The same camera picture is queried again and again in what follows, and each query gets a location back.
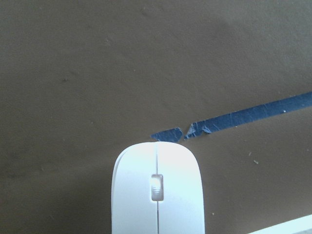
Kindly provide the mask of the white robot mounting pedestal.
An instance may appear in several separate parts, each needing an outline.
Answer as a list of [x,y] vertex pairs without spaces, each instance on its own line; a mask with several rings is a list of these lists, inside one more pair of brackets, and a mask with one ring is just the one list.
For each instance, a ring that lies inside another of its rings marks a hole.
[[250,234],[311,234],[312,215],[273,225]]

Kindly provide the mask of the brown paper table cover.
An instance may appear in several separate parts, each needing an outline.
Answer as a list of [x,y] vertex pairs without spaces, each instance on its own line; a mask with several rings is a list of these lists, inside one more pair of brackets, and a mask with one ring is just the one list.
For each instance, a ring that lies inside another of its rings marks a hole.
[[0,231],[109,234],[125,148],[311,89],[309,0],[3,0]]

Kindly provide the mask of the white computer mouse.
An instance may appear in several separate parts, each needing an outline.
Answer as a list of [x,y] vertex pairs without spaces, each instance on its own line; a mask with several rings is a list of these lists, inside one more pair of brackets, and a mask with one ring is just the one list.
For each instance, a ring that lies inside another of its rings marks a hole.
[[203,188],[195,156],[170,142],[144,142],[117,157],[111,187],[114,234],[203,234]]

